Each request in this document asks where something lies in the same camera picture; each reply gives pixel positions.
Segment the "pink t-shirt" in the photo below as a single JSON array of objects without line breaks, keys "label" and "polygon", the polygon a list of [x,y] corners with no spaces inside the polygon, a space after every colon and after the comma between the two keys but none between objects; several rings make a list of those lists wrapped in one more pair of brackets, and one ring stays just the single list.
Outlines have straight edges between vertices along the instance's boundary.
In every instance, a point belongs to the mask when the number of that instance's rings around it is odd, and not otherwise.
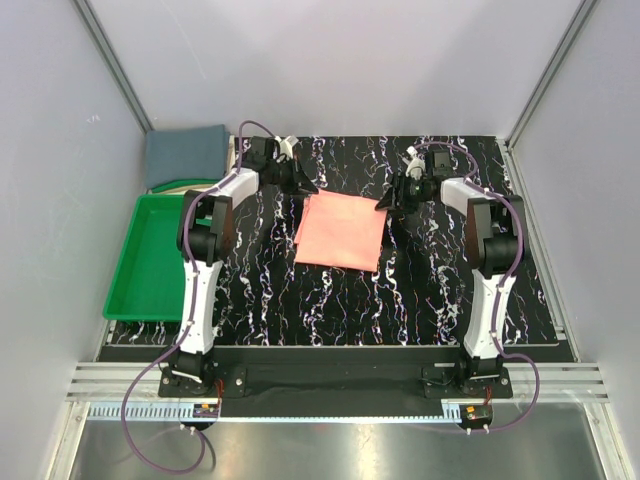
[{"label": "pink t-shirt", "polygon": [[374,272],[386,218],[373,199],[321,190],[304,203],[294,262]]}]

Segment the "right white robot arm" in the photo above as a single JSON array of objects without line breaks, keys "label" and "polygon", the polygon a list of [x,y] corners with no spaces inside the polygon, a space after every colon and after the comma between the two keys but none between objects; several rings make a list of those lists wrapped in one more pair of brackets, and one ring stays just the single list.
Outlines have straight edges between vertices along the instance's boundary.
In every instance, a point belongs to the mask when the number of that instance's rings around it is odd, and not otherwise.
[{"label": "right white robot arm", "polygon": [[407,148],[406,168],[391,177],[389,187],[376,205],[378,211],[413,213],[426,202],[439,202],[466,218],[465,253],[474,286],[469,326],[450,383],[466,396],[500,384],[503,362],[503,332],[508,301],[516,270],[528,255],[527,225],[523,199],[503,196],[475,183],[478,165],[465,156],[472,170],[458,175],[451,152],[463,148],[432,141],[430,150],[418,153]]}]

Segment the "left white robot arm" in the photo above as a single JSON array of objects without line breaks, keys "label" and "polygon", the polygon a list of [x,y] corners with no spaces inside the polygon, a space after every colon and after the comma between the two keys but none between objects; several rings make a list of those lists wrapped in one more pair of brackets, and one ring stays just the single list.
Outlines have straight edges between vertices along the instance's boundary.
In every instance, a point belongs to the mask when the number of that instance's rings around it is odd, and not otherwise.
[{"label": "left white robot arm", "polygon": [[176,344],[162,355],[167,366],[161,387],[196,396],[214,388],[214,307],[218,279],[235,242],[234,209],[268,185],[287,195],[318,192],[296,158],[298,143],[294,136],[254,137],[221,181],[184,194],[177,235],[185,273],[183,314]]}]

